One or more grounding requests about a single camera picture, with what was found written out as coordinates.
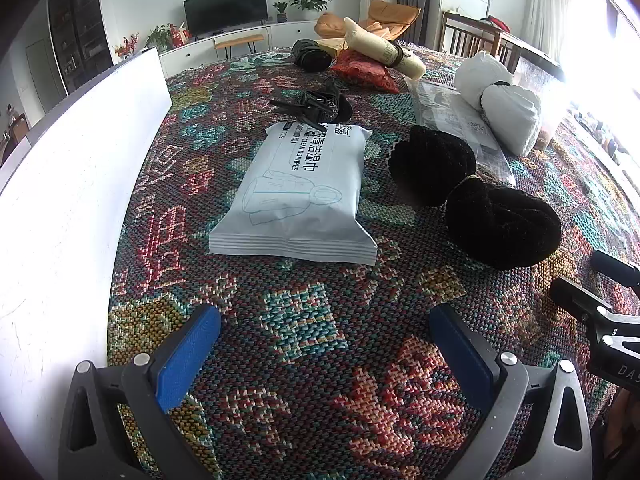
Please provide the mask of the black folded umbrella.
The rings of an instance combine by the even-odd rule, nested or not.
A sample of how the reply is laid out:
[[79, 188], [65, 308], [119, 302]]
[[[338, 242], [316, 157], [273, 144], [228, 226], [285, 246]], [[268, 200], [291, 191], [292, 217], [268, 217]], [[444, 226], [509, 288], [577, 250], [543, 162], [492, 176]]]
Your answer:
[[311, 39], [296, 40], [292, 47], [292, 55], [294, 64], [305, 73], [324, 72], [333, 62], [332, 55], [323, 50], [316, 40]]

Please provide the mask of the small wooden bench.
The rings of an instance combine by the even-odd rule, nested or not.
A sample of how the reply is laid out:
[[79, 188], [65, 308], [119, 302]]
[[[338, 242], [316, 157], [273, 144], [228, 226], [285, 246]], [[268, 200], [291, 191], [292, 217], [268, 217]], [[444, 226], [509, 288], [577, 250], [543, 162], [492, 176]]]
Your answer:
[[263, 34], [253, 34], [248, 36], [239, 36], [233, 38], [222, 38], [215, 39], [214, 46], [216, 50], [223, 50], [224, 57], [227, 60], [232, 59], [232, 49], [234, 47], [247, 47], [248, 52], [250, 54], [255, 54], [257, 52], [257, 43], [259, 41], [264, 41], [266, 37]]

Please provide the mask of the dark glass cabinet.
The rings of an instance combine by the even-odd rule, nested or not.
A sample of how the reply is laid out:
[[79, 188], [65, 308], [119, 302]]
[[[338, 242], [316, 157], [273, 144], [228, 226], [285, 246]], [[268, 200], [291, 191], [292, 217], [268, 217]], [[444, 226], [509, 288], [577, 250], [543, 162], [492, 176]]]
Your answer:
[[67, 94], [113, 66], [100, 0], [47, 0], [50, 36]]

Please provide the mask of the cream rolled towel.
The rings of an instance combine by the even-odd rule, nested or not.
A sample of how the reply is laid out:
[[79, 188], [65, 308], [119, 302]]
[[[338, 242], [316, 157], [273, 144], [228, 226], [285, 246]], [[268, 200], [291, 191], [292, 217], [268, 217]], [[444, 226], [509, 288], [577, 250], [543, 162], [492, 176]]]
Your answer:
[[368, 32], [351, 18], [344, 18], [344, 27], [345, 41], [349, 49], [394, 68], [412, 80], [419, 80], [424, 76], [426, 72], [424, 63], [397, 42]]

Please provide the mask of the wooden chair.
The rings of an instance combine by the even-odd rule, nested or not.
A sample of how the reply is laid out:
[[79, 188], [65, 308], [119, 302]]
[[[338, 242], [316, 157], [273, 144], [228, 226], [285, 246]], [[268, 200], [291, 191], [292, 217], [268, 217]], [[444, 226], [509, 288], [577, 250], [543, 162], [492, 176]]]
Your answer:
[[444, 12], [440, 22], [438, 50], [460, 58], [472, 58], [485, 51], [496, 58], [499, 54], [502, 30], [490, 23]]

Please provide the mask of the green potted plant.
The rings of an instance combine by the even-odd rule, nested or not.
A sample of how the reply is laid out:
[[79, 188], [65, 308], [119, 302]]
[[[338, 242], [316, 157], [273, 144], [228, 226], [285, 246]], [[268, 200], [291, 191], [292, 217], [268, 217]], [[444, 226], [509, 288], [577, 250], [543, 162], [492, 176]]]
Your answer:
[[291, 0], [292, 6], [300, 11], [306, 21], [316, 20], [329, 9], [331, 2], [332, 0]]

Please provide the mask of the small potted plant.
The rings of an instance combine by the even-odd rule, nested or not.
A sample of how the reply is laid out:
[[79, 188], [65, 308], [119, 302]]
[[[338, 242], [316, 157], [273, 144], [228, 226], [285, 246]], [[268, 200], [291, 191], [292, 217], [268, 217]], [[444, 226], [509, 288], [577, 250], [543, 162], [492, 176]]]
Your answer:
[[274, 8], [277, 11], [276, 17], [278, 23], [286, 23], [288, 21], [288, 2], [287, 1], [275, 1], [273, 3]]

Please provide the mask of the white towel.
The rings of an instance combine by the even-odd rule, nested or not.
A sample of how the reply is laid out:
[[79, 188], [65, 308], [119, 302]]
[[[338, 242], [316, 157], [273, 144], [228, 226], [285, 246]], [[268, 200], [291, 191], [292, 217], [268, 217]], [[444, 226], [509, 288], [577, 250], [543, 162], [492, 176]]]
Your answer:
[[454, 74], [454, 86], [478, 110], [497, 140], [514, 156], [525, 157], [540, 131], [541, 100], [512, 82], [513, 75], [493, 56], [480, 51]]

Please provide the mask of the clear plastic bag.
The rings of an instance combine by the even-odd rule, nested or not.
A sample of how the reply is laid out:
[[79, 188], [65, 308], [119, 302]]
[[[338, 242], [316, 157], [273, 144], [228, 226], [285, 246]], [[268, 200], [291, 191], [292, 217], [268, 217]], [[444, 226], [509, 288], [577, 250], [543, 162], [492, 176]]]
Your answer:
[[494, 134], [480, 113], [456, 90], [426, 80], [407, 80], [416, 122], [429, 129], [457, 136], [469, 144], [484, 174], [514, 188], [514, 175]]

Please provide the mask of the orange lounge chair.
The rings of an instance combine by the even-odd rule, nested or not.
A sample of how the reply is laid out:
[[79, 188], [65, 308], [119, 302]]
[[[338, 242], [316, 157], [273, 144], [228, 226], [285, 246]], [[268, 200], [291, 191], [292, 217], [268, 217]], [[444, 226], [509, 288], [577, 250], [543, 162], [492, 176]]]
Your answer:
[[[399, 38], [419, 17], [420, 8], [405, 4], [372, 0], [367, 17], [359, 26], [372, 34], [388, 40]], [[340, 16], [324, 12], [314, 25], [314, 31], [323, 39], [344, 38], [345, 20]]]

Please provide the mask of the red flower bouquet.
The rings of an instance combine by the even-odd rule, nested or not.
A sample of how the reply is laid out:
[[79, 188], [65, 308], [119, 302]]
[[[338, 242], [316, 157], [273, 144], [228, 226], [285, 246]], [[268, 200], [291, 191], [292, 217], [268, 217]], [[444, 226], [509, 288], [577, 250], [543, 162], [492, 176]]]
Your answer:
[[139, 36], [138, 32], [125, 36], [122, 38], [122, 42], [115, 47], [114, 52], [121, 61], [134, 55], [137, 50]]

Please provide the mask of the white tv cabinet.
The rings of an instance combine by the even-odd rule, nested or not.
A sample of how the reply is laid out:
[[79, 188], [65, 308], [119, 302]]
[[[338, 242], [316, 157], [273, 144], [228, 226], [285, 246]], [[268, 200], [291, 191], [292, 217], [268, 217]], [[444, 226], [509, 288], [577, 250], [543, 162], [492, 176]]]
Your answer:
[[160, 65], [166, 79], [184, 70], [242, 55], [292, 47], [299, 39], [319, 39], [315, 21], [294, 21], [247, 27], [232, 32], [191, 40], [160, 55]]

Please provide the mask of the black flat television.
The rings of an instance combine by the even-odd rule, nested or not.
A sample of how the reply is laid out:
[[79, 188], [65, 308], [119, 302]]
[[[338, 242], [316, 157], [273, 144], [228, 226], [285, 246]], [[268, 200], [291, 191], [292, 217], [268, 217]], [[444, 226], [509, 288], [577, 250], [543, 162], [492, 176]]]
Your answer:
[[268, 18], [267, 0], [184, 0], [183, 7], [194, 37]]

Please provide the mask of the white cardboard box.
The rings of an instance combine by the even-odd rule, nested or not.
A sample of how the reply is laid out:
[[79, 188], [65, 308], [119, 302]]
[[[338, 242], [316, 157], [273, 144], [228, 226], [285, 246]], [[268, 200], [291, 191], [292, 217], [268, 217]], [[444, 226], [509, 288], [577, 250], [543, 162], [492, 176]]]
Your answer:
[[145, 157], [171, 106], [145, 50], [84, 84], [1, 171], [1, 414], [43, 478], [75, 366], [106, 361], [116, 250]]

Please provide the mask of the patterned woven table cloth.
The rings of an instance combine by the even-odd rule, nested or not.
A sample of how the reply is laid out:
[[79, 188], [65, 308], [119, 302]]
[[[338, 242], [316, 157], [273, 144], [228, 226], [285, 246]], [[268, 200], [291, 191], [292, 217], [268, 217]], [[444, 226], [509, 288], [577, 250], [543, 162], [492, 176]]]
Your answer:
[[595, 250], [639, 259], [639, 216], [570, 130], [511, 159], [518, 188], [546, 200], [562, 245], [529, 269], [497, 272], [446, 240], [442, 211], [409, 205], [387, 156], [414, 123], [407, 89], [340, 89], [371, 131], [359, 222], [373, 266], [216, 256], [208, 234], [228, 211], [268, 126], [272, 101], [326, 82], [288, 51], [192, 68], [167, 81], [171, 109], [132, 192], [114, 265], [107, 361], [154, 350], [203, 302], [222, 330], [186, 400], [172, 411], [217, 479], [435, 479], [477, 420], [428, 336], [449, 301], [472, 330], [525, 363], [575, 363], [590, 419], [615, 387], [586, 370], [585, 330], [555, 307], [557, 276], [635, 314], [629, 289], [594, 274]]

